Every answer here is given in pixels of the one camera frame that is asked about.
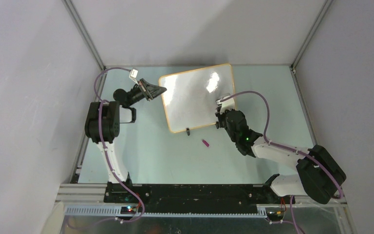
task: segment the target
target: floor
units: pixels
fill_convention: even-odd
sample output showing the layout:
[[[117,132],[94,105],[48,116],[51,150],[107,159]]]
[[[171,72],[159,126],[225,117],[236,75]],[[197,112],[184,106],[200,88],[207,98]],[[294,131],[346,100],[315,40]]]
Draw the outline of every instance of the floor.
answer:
[[[199,67],[138,67],[138,77],[157,84],[163,75]],[[255,90],[262,93],[270,106],[267,135],[276,142],[301,147],[313,143],[303,115],[298,94],[287,66],[233,66],[235,91]],[[112,70],[101,97],[113,100],[118,88],[129,90],[133,81],[128,72]],[[236,98],[237,107],[246,115],[247,123],[256,132],[263,132],[266,107],[256,95]],[[134,124],[121,124],[116,139],[133,183],[169,184],[260,184],[272,174],[295,174],[285,166],[265,159],[243,156],[230,141],[224,129],[214,125],[191,131],[171,133],[161,97],[140,101]],[[205,139],[210,146],[202,143]],[[79,183],[106,183],[106,165],[91,141],[87,146]]]

